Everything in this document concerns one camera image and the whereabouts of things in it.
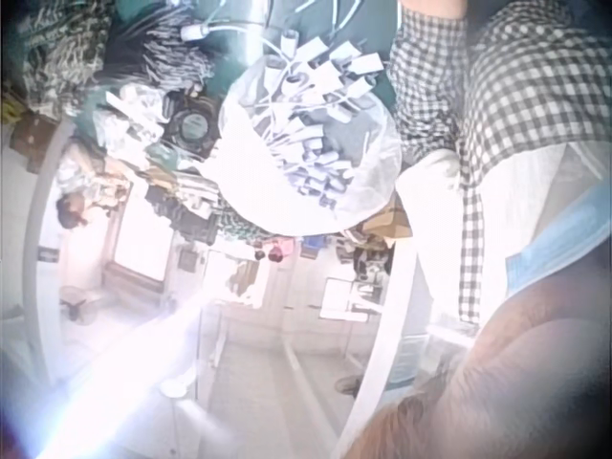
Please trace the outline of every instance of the white cloth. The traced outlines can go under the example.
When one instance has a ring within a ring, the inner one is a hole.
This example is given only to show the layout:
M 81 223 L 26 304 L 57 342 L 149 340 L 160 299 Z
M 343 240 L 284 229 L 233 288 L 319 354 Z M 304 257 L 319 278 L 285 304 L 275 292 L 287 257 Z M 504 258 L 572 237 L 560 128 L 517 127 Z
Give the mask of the white cloth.
M 479 188 L 486 247 L 481 326 L 506 297 L 506 259 L 520 253 L 590 186 L 609 176 L 609 151 L 606 142 L 562 143 L 514 155 L 485 177 Z M 463 219 L 458 183 L 457 154 L 441 149 L 410 167 L 396 184 L 434 311 L 453 317 L 458 316 Z

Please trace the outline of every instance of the hand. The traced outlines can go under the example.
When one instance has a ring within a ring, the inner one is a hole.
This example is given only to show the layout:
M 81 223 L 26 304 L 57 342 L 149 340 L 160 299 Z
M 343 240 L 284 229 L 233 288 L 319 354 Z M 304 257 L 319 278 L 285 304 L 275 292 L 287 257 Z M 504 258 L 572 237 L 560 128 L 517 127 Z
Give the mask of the hand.
M 468 0 L 400 0 L 400 3 L 407 10 L 443 19 L 463 19 L 468 9 Z

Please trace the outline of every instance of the shirt sleeve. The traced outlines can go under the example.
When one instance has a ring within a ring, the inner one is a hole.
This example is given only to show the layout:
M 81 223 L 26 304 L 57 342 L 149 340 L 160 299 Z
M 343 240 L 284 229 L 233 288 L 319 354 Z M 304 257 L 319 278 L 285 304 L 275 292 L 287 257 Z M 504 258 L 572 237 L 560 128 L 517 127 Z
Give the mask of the shirt sleeve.
M 431 151 L 456 149 L 466 66 L 465 20 L 404 10 L 388 73 L 408 166 Z

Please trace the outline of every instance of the plastic bag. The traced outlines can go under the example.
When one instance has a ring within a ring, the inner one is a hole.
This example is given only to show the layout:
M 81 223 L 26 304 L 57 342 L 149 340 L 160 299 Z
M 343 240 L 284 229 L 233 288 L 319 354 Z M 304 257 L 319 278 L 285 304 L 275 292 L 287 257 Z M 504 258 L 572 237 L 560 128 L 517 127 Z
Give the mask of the plastic bag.
M 359 166 L 336 207 L 323 208 L 289 184 L 252 128 L 252 107 L 263 94 L 265 64 L 263 57 L 238 78 L 221 107 L 217 161 L 218 184 L 224 198 L 247 220 L 266 231 L 287 236 L 347 230 L 381 210 L 391 198 L 402 165 L 400 138 L 383 103 L 367 94 L 359 104 L 368 108 L 349 124 L 325 122 L 326 135 L 333 136 Z M 366 132 L 368 147 L 361 154 Z

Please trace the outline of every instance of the checkered shirt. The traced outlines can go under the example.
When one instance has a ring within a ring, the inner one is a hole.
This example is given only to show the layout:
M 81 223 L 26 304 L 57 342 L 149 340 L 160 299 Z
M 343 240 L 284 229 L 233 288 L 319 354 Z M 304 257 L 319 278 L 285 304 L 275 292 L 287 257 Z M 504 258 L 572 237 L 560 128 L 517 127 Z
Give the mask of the checkered shirt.
M 611 141 L 612 46 L 574 28 L 557 0 L 513 1 L 473 43 L 467 44 L 465 20 L 404 11 L 389 77 L 404 162 L 414 165 L 441 148 L 458 152 L 464 204 L 459 317 L 478 323 L 485 253 L 478 188 L 513 154 Z

